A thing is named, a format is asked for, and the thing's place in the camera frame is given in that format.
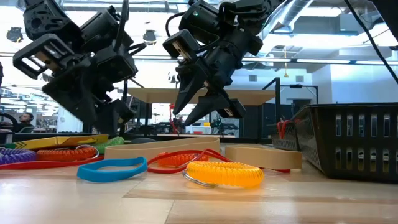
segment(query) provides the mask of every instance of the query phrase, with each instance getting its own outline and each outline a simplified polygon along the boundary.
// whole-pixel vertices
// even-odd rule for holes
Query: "person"
[[[14,128],[15,132],[20,132],[24,127],[34,127],[30,122],[34,119],[33,114],[24,113],[19,117],[19,122],[17,126]]]

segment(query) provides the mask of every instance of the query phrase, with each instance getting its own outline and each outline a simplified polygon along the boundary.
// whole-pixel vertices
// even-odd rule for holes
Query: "wire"
[[[377,53],[377,56],[379,56],[380,60],[383,61],[383,64],[386,66],[386,68],[388,69],[388,71],[390,72],[390,74],[392,75],[393,79],[396,81],[396,83],[398,84],[398,77],[395,74],[395,72],[393,71],[393,69],[391,68],[391,66],[387,63],[386,59],[383,57],[383,55],[381,54],[379,48],[377,47],[375,41],[373,40],[372,35],[370,34],[370,32],[368,31],[368,29],[366,28],[365,24],[363,24],[363,22],[361,21],[361,19],[359,18],[359,16],[357,15],[357,13],[354,10],[354,7],[351,5],[351,3],[349,2],[349,0],[344,0],[344,2],[347,4],[348,8],[350,9],[350,11],[353,13],[356,21],[358,22],[358,24],[362,27],[362,29],[365,31],[366,35],[369,38],[369,41],[371,42],[374,50]]]
[[[130,4],[129,0],[123,0],[122,5],[122,15],[120,18],[119,28],[118,28],[118,35],[116,36],[116,42],[114,44],[113,50],[117,52],[122,45],[122,41],[124,38],[124,27],[126,26],[126,22],[129,19],[130,14]]]
[[[145,43],[141,43],[141,44],[136,44],[133,46],[130,46],[129,48],[127,48],[127,50],[134,50],[135,51],[129,53],[131,56],[135,55],[136,53],[140,52],[141,50],[144,50],[147,47],[147,45]]]
[[[183,16],[185,13],[186,13],[186,11],[185,11],[185,12],[176,13],[176,14],[170,16],[170,17],[166,20],[166,34],[167,34],[167,37],[170,37],[170,32],[169,32],[169,23],[170,23],[170,21],[173,20],[173,19],[176,18],[176,17]]]

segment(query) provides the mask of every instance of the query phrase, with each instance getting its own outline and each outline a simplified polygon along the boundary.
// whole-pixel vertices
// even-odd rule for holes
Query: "blue rubber band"
[[[107,166],[134,166],[141,164],[133,170],[121,171],[98,171]],[[135,159],[105,159],[91,164],[81,165],[77,171],[77,176],[83,180],[92,182],[113,182],[125,180],[147,170],[147,160],[144,157]]]

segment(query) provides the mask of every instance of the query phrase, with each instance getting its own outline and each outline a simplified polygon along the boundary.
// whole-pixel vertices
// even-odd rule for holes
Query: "orange coiled keychain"
[[[78,146],[76,149],[52,149],[37,151],[38,161],[71,162],[98,156],[98,151],[93,146]]]
[[[157,156],[164,156],[169,154],[168,152],[162,152]],[[159,159],[157,163],[161,166],[175,166],[178,167],[180,165],[184,165],[188,162],[191,162],[195,158],[198,157],[198,154],[181,154],[176,156],[167,157],[164,159]],[[197,161],[208,161],[209,157],[207,155],[203,155],[197,159]]]

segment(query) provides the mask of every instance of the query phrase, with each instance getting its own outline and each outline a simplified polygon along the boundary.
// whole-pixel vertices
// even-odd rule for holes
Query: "wooden shelf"
[[[189,103],[198,103],[198,97],[207,90],[199,90]],[[231,99],[238,99],[243,105],[261,105],[275,97],[274,90],[226,90]],[[168,88],[129,88],[128,93],[145,103],[175,103],[178,89]]]

